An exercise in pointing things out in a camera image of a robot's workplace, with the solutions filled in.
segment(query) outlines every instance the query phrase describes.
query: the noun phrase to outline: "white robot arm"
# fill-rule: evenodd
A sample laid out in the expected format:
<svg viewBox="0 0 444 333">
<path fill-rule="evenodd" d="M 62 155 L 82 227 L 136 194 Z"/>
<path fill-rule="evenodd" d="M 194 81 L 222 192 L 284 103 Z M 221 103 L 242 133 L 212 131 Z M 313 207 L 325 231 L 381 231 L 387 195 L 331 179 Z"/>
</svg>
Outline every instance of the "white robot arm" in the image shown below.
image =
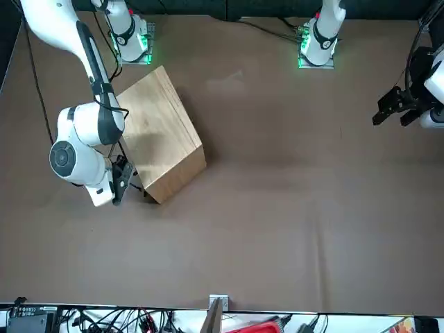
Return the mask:
<svg viewBox="0 0 444 333">
<path fill-rule="evenodd" d="M 121 34 L 125 24 L 132 24 L 128 9 L 124 10 L 123 0 L 105 2 L 110 12 L 116 10 L 110 20 L 114 22 L 114 31 Z M 111 163 L 92 148 L 116 144 L 125 129 L 125 109 L 117 103 L 94 38 L 78 19 L 71 0 L 22 0 L 21 3 L 26 21 L 41 40 L 80 59 L 94 95 L 94 102 L 60 112 L 57 140 L 49 154 L 51 168 L 59 177 L 84 185 L 95 206 L 111 200 L 117 205 L 128 186 L 133 166 L 127 160 Z M 132 46 L 133 35 L 127 32 L 124 37 L 126 45 Z M 121 48 L 122 56 L 131 53 L 126 45 Z"/>
<path fill-rule="evenodd" d="M 325 65 L 334 53 L 345 19 L 345 9 L 340 4 L 341 0 L 323 0 L 319 18 L 314 17 L 305 25 L 309 31 L 300 52 L 313 66 Z"/>
</svg>

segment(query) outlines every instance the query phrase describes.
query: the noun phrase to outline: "black cable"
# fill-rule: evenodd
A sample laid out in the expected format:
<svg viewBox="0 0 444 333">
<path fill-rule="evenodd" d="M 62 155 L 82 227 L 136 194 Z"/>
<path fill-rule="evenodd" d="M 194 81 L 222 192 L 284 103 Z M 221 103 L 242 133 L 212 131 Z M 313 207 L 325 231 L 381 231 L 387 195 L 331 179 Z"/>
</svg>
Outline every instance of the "black cable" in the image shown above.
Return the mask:
<svg viewBox="0 0 444 333">
<path fill-rule="evenodd" d="M 46 125 L 46 131 L 48 132 L 49 141 L 51 142 L 51 145 L 54 145 L 53 135 L 51 133 L 51 128 L 49 127 L 48 114 L 46 113 L 46 106 L 44 105 L 44 101 L 43 101 L 43 97 L 42 97 L 42 92 L 40 91 L 39 80 L 38 80 L 38 77 L 37 77 L 37 72 L 35 71 L 33 50 L 31 48 L 31 40 L 29 39 L 28 22 L 26 21 L 26 18 L 25 18 L 24 15 L 22 16 L 22 21 L 23 21 L 23 24 L 24 24 L 24 27 L 25 27 L 26 41 L 27 41 L 27 44 L 28 44 L 28 51 L 29 51 L 29 59 L 31 61 L 31 67 L 32 67 L 32 70 L 33 70 L 35 88 L 36 88 L 37 93 L 39 95 L 40 105 L 42 106 L 44 122 L 45 122 L 45 125 Z"/>
<path fill-rule="evenodd" d="M 137 317 L 139 318 L 139 316 L 140 316 L 140 309 L 137 310 Z M 135 326 L 135 329 L 134 329 L 134 333 L 137 333 L 137 328 L 139 328 L 139 321 L 138 320 L 136 321 L 136 326 Z"/>
<path fill-rule="evenodd" d="M 128 324 L 126 324 L 125 327 L 122 327 L 121 330 L 123 331 L 124 329 L 126 329 L 128 326 L 130 326 L 132 323 L 134 323 L 136 321 L 136 319 L 141 319 L 144 316 L 147 317 L 149 314 L 153 314 L 154 312 L 159 312 L 158 310 L 153 310 L 153 311 L 149 311 L 148 313 L 143 313 L 140 316 L 137 316 L 137 318 L 131 320 Z"/>
<path fill-rule="evenodd" d="M 160 3 L 160 5 L 163 7 L 164 13 L 168 15 L 168 10 L 167 7 L 165 7 L 164 2 L 162 0 L 157 0 L 157 2 Z"/>
<path fill-rule="evenodd" d="M 95 9 L 94 4 L 93 4 L 91 1 L 90 1 L 89 3 L 91 4 L 92 9 Z M 117 58 L 116 53 L 114 52 L 114 50 L 112 49 L 110 43 L 108 42 L 108 39 L 106 38 L 105 33 L 104 33 L 103 30 L 102 30 L 102 27 L 101 27 L 101 25 L 100 25 L 100 23 L 99 23 L 99 19 L 97 18 L 97 14 L 96 14 L 96 12 L 94 11 L 94 12 L 92 12 L 92 14 L 94 15 L 94 19 L 96 20 L 96 24 L 97 24 L 97 27 L 99 28 L 100 34 L 102 35 L 103 39 L 105 40 L 106 45 L 108 46 L 109 50 L 110 50 L 111 53 L 112 53 L 112 56 L 114 57 L 114 60 L 116 61 L 116 69 L 115 69 L 114 72 L 112 73 L 111 77 L 108 78 L 108 80 L 109 80 L 110 82 L 112 82 L 112 80 L 113 80 L 114 78 L 116 78 L 117 76 L 119 76 L 120 73 L 121 73 L 121 71 L 120 71 L 120 72 L 117 74 L 117 71 L 118 71 L 119 69 L 121 70 L 120 62 L 119 62 L 119 59 Z"/>
<path fill-rule="evenodd" d="M 15 0 L 11 0 L 12 4 L 16 7 L 16 9 L 23 15 L 23 10 L 20 8 L 19 4 L 15 2 Z"/>
<path fill-rule="evenodd" d="M 111 316 L 112 314 L 116 313 L 117 311 L 120 311 L 119 314 L 117 314 L 110 323 L 102 323 L 107 317 Z M 99 319 L 99 321 L 93 321 L 90 317 L 88 317 L 88 321 L 90 322 L 89 326 L 88 326 L 88 330 L 90 329 L 91 326 L 94 325 L 94 327 L 96 327 L 97 329 L 101 330 L 101 328 L 99 327 L 99 325 L 106 325 L 108 327 L 108 330 L 110 328 L 114 328 L 116 330 L 118 330 L 119 328 L 116 327 L 114 324 L 116 323 L 118 317 L 120 317 L 120 315 L 125 312 L 124 309 L 115 309 L 113 311 L 111 311 L 109 314 L 107 314 L 106 316 L 102 317 Z"/>
<path fill-rule="evenodd" d="M 325 331 L 327 331 L 327 326 L 328 326 L 328 315 L 325 315 L 325 327 L 324 330 L 322 331 L 322 333 L 325 333 Z"/>
<path fill-rule="evenodd" d="M 140 186 L 134 185 L 134 184 L 131 183 L 131 182 L 130 182 L 130 185 L 131 185 L 132 187 L 134 187 L 135 189 L 138 189 L 139 191 L 142 192 L 142 188 L 141 188 Z"/>
<path fill-rule="evenodd" d="M 124 119 L 126 119 L 126 117 L 130 114 L 130 111 L 128 109 L 117 108 L 115 106 L 108 106 L 108 105 L 103 104 L 102 102 L 98 101 L 95 96 L 94 96 L 94 102 L 96 102 L 97 104 L 99 104 L 100 106 L 104 107 L 106 110 L 109 110 L 109 111 L 126 112 L 125 116 L 123 116 Z"/>
<path fill-rule="evenodd" d="M 400 74 L 400 77 L 396 80 L 395 84 L 393 85 L 394 87 L 398 84 L 398 82 L 400 82 L 402 75 L 405 73 L 405 68 L 402 71 L 402 73 Z"/>
<path fill-rule="evenodd" d="M 314 321 L 313 321 L 313 323 L 310 323 L 310 328 L 312 329 L 312 330 L 314 330 L 314 328 L 316 327 L 316 324 L 318 323 L 318 320 L 319 320 L 319 316 L 320 316 L 320 314 L 317 314 L 316 315 L 316 317 L 315 317 L 315 319 L 314 319 Z"/>
<path fill-rule="evenodd" d="M 282 21 L 286 26 L 288 26 L 291 30 L 298 30 L 298 26 L 295 26 L 293 24 L 291 24 L 290 22 L 287 21 L 287 19 L 283 18 L 283 17 L 278 17 L 277 19 L 279 19 L 280 21 Z"/>
<path fill-rule="evenodd" d="M 415 38 L 413 40 L 413 43 L 411 45 L 411 48 L 410 48 L 409 57 L 407 58 L 407 65 L 405 67 L 405 76 L 404 76 L 405 92 L 407 93 L 407 97 L 409 98 L 409 100 L 411 102 L 413 102 L 413 103 L 416 103 L 416 100 L 413 98 L 413 96 L 411 95 L 411 91 L 410 91 L 410 84 L 409 84 L 409 81 L 410 81 L 410 65 L 411 65 L 411 59 L 413 57 L 413 53 L 414 53 L 414 51 L 416 49 L 416 46 L 417 46 L 418 41 L 419 41 L 419 38 L 420 38 L 421 33 L 424 30 L 425 26 L 426 26 L 426 23 L 423 22 L 420 25 L 418 32 L 416 33 L 416 36 L 415 36 Z"/>
<path fill-rule="evenodd" d="M 169 314 L 168 314 L 168 312 L 167 312 L 166 314 L 167 314 L 167 316 L 168 316 L 169 324 L 173 327 L 173 329 L 174 329 L 176 332 L 179 332 L 179 330 L 174 326 L 174 323 L 173 323 L 173 312 L 170 311 Z"/>
<path fill-rule="evenodd" d="M 254 27 L 256 29 L 264 31 L 265 33 L 269 33 L 269 34 L 274 35 L 276 37 L 282 38 L 283 40 L 288 40 L 288 41 L 293 42 L 293 43 L 297 43 L 298 42 L 298 38 L 296 38 L 296 37 L 294 37 L 292 35 L 286 35 L 284 33 L 276 33 L 275 31 L 271 31 L 271 30 L 269 30 L 267 28 L 258 26 L 257 24 L 254 24 L 254 23 L 251 23 L 251 22 L 239 20 L 239 21 L 237 21 L 237 23 L 242 23 L 242 24 L 246 24 L 247 26 L 252 26 L 252 27 Z"/>
</svg>

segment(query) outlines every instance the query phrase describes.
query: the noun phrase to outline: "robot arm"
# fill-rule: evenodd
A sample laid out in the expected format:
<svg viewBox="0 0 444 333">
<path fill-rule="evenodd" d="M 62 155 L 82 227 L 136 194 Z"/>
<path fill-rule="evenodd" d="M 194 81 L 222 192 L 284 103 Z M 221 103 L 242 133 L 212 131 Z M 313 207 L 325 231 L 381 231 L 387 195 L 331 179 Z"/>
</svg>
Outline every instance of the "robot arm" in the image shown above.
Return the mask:
<svg viewBox="0 0 444 333">
<path fill-rule="evenodd" d="M 434 53 L 429 47 L 418 47 L 408 68 L 409 92 L 393 87 L 378 101 L 379 111 L 373 125 L 383 123 L 393 113 L 401 116 L 401 125 L 420 119 L 424 128 L 444 128 L 444 51 Z"/>
<path fill-rule="evenodd" d="M 305 26 L 309 29 L 301 54 L 309 64 L 323 66 L 333 56 L 338 32 L 345 19 L 341 0 L 323 0 L 319 18 L 312 18 Z"/>
<path fill-rule="evenodd" d="M 84 185 L 95 206 L 111 200 L 118 204 L 133 166 L 128 161 L 114 165 L 92 148 L 116 144 L 125 128 L 94 38 L 77 18 L 71 0 L 22 0 L 22 8 L 30 28 L 41 40 L 80 59 L 95 100 L 60 112 L 58 136 L 49 156 L 51 168 L 59 177 Z"/>
</svg>

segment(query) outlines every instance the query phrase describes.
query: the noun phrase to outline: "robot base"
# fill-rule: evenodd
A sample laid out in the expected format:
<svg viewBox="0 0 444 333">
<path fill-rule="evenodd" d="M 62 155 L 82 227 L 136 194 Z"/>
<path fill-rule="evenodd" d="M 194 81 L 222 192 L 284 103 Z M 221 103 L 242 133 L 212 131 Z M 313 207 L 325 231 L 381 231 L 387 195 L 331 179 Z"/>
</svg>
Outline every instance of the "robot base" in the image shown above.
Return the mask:
<svg viewBox="0 0 444 333">
<path fill-rule="evenodd" d="M 317 68 L 317 69 L 334 69 L 333 58 L 327 61 L 326 64 L 322 66 L 315 66 L 310 64 L 300 53 L 298 54 L 298 68 Z"/>
<path fill-rule="evenodd" d="M 127 62 L 124 59 L 121 59 L 123 65 L 149 65 L 153 59 L 155 23 L 147 23 L 144 19 L 139 20 L 142 34 L 138 38 L 142 52 L 145 52 L 146 55 L 134 62 Z"/>
</svg>

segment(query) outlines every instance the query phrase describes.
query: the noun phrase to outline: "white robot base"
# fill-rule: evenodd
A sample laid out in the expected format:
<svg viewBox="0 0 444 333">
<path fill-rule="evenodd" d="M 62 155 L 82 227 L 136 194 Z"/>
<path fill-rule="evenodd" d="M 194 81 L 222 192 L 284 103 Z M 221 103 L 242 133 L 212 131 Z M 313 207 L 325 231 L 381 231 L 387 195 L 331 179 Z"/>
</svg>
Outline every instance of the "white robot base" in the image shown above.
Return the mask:
<svg viewBox="0 0 444 333">
<path fill-rule="evenodd" d="M 334 47 L 336 46 L 337 41 L 332 45 L 330 52 L 332 53 L 330 59 L 322 64 L 322 65 L 314 65 L 307 59 L 307 50 L 309 48 L 310 43 L 314 39 L 313 36 L 313 24 L 316 20 L 311 19 L 309 22 L 306 22 L 301 29 L 300 36 L 302 37 L 302 42 L 298 45 L 298 68 L 316 68 L 316 69 L 334 69 Z"/>
<path fill-rule="evenodd" d="M 138 52 L 144 53 L 144 56 L 132 62 L 125 61 L 122 58 L 121 62 L 123 65 L 149 65 L 153 60 L 155 23 L 146 22 L 144 19 L 141 19 L 138 15 L 134 15 L 133 17 L 134 20 L 136 21 L 136 25 L 140 26 L 140 34 L 137 34 L 137 39 L 139 40 L 139 45 L 140 45 L 140 50 L 138 50 Z"/>
</svg>

